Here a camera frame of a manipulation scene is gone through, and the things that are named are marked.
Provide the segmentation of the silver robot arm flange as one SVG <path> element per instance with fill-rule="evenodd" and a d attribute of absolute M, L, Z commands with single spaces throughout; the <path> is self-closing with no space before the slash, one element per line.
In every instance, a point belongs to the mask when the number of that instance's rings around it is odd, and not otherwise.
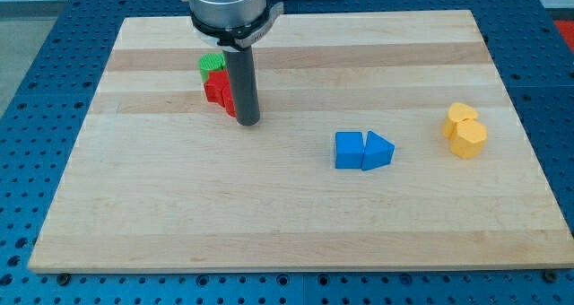
<path fill-rule="evenodd" d="M 244 51 L 261 40 L 284 12 L 267 0 L 180 0 L 190 8 L 196 34 L 206 44 Z"/>

